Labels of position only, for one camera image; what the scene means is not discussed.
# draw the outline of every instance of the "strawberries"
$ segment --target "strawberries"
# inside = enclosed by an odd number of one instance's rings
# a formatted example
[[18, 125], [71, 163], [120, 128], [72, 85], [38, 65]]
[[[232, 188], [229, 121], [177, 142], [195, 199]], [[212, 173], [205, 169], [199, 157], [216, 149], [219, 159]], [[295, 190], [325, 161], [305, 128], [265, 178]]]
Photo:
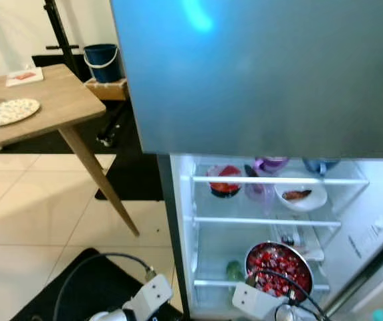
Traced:
[[[246, 265], [249, 275], [258, 270], [271, 270], [296, 282], [307, 293], [311, 290], [311, 276], [307, 266], [297, 254], [283, 248], [283, 245], [257, 245], [249, 253]], [[286, 296], [290, 290], [294, 290], [297, 300], [305, 300], [305, 296], [294, 285], [279, 276], [260, 272], [257, 285], [256, 288], [277, 297]]]
[[[222, 166], [213, 166], [208, 170], [208, 176], [241, 176], [241, 171], [234, 166], [227, 165]], [[209, 183], [211, 186], [212, 192], [215, 196], [218, 197], [232, 197], [234, 196], [239, 189], [241, 188], [240, 184], [234, 183]]]

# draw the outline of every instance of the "blue container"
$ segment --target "blue container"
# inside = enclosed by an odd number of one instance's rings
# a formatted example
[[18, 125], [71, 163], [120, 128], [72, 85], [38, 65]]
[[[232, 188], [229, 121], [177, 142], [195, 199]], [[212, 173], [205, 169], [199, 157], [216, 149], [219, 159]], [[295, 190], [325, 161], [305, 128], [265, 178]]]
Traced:
[[84, 61], [98, 82], [115, 82], [122, 77], [117, 45], [88, 45], [84, 47]]

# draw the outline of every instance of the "red berries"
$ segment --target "red berries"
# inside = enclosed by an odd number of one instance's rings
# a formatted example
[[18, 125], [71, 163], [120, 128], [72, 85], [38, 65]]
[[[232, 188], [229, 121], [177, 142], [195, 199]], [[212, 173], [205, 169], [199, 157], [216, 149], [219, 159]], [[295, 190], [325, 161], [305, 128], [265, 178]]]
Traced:
[[[246, 268], [249, 275], [259, 270], [277, 272], [296, 282], [307, 293], [311, 290], [311, 276], [307, 266], [296, 253], [283, 246], [269, 243], [257, 245], [247, 257]], [[271, 274], [258, 273], [256, 288], [277, 297], [286, 296], [289, 290], [294, 290], [297, 300], [305, 300], [305, 296], [294, 285]]]

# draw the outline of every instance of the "table leg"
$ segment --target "table leg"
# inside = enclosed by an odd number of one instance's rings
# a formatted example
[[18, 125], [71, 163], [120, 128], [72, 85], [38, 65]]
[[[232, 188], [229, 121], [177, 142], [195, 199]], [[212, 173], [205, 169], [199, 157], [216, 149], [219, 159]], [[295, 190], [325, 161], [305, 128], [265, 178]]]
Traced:
[[124, 222], [129, 226], [135, 236], [139, 236], [139, 231], [130, 218], [127, 210], [124, 208], [120, 198], [117, 196], [116, 192], [113, 190], [110, 182], [106, 179], [103, 174], [100, 163], [96, 159], [95, 155], [91, 150], [86, 146], [84, 141], [81, 139], [77, 130], [73, 126], [66, 126], [58, 128], [63, 139], [71, 147], [72, 151], [78, 156], [81, 160], [87, 171], [92, 176], [93, 180], [98, 184], [100, 190], [106, 196], [107, 200], [111, 202], [114, 208], [117, 210], [118, 214], [123, 218]]

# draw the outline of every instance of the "white bowl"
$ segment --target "white bowl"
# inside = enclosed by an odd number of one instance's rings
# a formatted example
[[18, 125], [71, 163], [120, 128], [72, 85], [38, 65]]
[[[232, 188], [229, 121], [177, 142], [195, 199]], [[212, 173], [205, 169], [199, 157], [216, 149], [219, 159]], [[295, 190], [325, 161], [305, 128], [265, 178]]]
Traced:
[[[309, 175], [308, 173], [299, 171], [287, 171], [282, 173], [281, 177], [309, 178]], [[324, 206], [328, 199], [328, 194], [326, 193], [326, 189], [322, 184], [275, 184], [274, 189], [281, 203], [284, 204], [287, 208], [297, 212], [308, 212], [318, 209]], [[287, 201], [282, 197], [284, 192], [305, 191], [308, 189], [311, 191], [311, 193], [303, 199]]]

